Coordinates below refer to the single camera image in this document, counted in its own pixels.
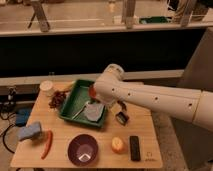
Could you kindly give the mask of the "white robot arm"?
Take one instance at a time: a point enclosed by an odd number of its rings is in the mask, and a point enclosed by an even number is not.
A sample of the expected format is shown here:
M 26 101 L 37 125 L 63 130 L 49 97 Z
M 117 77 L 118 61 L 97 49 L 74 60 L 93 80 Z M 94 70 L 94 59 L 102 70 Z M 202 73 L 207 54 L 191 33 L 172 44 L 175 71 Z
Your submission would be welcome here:
M 193 123 L 213 132 L 213 92 L 123 81 L 124 70 L 109 64 L 96 79 L 96 98 L 106 105 L 120 100 Z

